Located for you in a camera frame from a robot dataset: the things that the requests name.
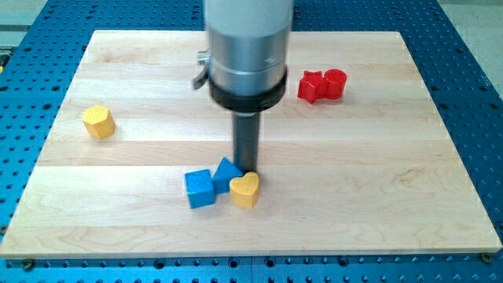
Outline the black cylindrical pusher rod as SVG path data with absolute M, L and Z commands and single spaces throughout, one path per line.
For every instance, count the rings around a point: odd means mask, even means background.
M 233 112 L 233 162 L 243 172 L 256 171 L 260 114 Z

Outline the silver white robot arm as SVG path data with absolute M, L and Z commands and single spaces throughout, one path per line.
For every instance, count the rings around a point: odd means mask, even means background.
M 260 114 L 284 96 L 293 0 L 205 0 L 207 49 L 193 89 L 209 85 L 211 98 L 233 113 L 233 161 L 255 171 Z

